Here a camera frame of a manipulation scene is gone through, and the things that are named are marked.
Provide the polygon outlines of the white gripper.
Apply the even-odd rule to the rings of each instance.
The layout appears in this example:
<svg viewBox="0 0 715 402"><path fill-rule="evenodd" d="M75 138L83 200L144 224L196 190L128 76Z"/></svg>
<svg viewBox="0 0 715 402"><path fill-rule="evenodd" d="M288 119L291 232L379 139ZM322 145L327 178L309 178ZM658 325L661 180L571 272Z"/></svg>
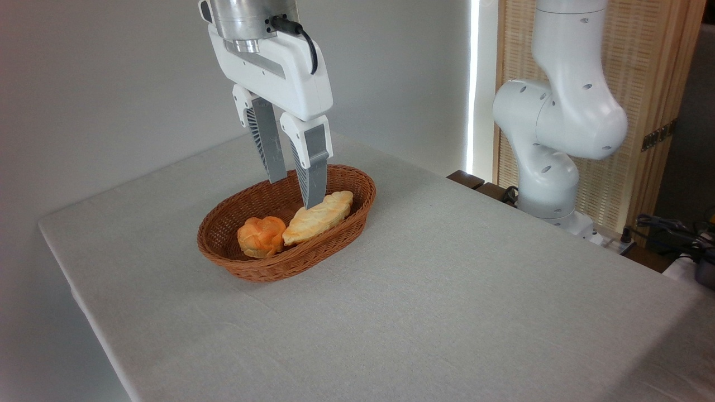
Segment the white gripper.
<svg viewBox="0 0 715 402"><path fill-rule="evenodd" d="M322 203L327 160L333 156L330 126L323 114L332 107L333 96L319 46L318 68L311 74L311 49L303 37L278 32L258 40L258 53L250 53L225 41L215 25L209 25L208 32L223 74L235 83L232 96L240 123L250 130L268 180L276 183L288 176L274 104L288 112L279 122L291 140L304 208Z"/></svg>

